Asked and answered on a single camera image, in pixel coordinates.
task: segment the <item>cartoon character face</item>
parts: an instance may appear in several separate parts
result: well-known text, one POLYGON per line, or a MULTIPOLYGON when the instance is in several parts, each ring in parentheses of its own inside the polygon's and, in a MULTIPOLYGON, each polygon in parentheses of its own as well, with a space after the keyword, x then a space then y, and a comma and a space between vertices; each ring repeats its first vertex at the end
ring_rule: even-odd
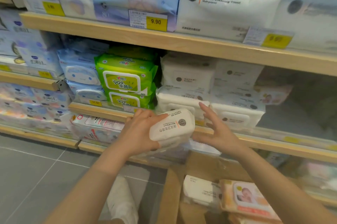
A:
POLYGON ((97 72, 82 66, 67 66, 65 70, 66 79, 81 84, 100 85, 97 72))
POLYGON ((76 91, 76 96, 93 100, 107 100, 104 92, 101 90, 82 89, 76 91))

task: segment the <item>forearm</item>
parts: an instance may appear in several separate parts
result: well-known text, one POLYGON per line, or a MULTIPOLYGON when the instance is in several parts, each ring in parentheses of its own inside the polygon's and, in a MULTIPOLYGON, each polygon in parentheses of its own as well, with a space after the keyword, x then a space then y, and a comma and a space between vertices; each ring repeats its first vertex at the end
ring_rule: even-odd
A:
POLYGON ((255 151, 242 147, 236 158, 251 176, 284 224, 333 224, 337 219, 261 158, 255 151))
POLYGON ((107 148, 44 223, 96 224, 112 184, 127 159, 128 154, 119 141, 107 148))

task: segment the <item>wooden shelf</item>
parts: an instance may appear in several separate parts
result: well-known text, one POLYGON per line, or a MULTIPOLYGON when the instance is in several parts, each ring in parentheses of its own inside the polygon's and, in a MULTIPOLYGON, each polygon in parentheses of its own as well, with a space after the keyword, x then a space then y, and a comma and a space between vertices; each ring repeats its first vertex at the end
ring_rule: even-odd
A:
POLYGON ((31 86, 38 89, 51 91, 59 90, 57 80, 42 77, 34 77, 24 74, 12 73, 0 70, 0 82, 13 83, 17 85, 31 86))
MULTIPOLYGON (((88 151, 88 152, 91 152, 91 153, 102 154, 107 147, 81 141, 78 144, 78 148, 80 150, 88 151)), ((157 160, 154 160, 154 161, 149 161, 147 159, 137 158, 137 157, 131 157, 131 158, 129 158, 129 161, 134 162, 134 163, 138 163, 138 164, 149 165, 149 166, 153 166, 153 167, 159 167, 159 168, 163 168, 163 169, 168 169, 171 166, 171 164, 175 164, 173 162, 166 161, 166 160, 163 160, 163 159, 157 159, 157 160)))
MULTIPOLYGON (((71 103, 69 109, 78 114, 106 118, 119 122, 125 122, 126 118, 133 116, 132 113, 91 106, 82 103, 71 103)), ((213 134, 213 130, 197 126, 195 132, 213 134)), ((294 155, 302 158, 310 158, 325 162, 337 163, 337 152, 307 147, 283 141, 252 137, 244 134, 236 134, 238 138, 246 143, 248 147, 269 150, 277 153, 294 155)))
POLYGON ((209 37, 32 12, 21 14, 21 18, 24 25, 32 29, 337 76, 336 54, 254 47, 209 37))
POLYGON ((34 132, 26 129, 20 129, 16 127, 10 127, 4 124, 0 124, 0 132, 10 134, 13 136, 23 137, 34 141, 46 142, 54 145, 64 146, 67 148, 78 148, 79 141, 53 136, 49 134, 43 134, 41 132, 34 132))

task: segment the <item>white shoe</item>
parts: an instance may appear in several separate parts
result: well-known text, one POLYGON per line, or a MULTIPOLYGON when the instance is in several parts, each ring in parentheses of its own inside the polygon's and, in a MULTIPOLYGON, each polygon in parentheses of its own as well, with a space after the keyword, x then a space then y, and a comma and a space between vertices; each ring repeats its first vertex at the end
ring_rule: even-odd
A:
POLYGON ((111 219, 121 219, 125 224, 137 224, 138 212, 134 203, 129 184, 123 176, 117 176, 109 195, 107 205, 111 219))

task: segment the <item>floor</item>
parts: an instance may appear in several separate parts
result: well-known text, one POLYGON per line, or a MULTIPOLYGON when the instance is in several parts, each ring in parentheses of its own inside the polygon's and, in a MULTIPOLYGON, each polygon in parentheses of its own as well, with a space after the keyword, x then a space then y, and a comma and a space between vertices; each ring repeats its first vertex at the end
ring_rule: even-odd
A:
MULTIPOLYGON (((98 157, 0 134, 0 223, 42 223, 98 157)), ((166 170, 127 162, 120 175, 128 180, 139 224, 155 223, 166 170)), ((100 219, 110 219, 107 205, 100 219)))

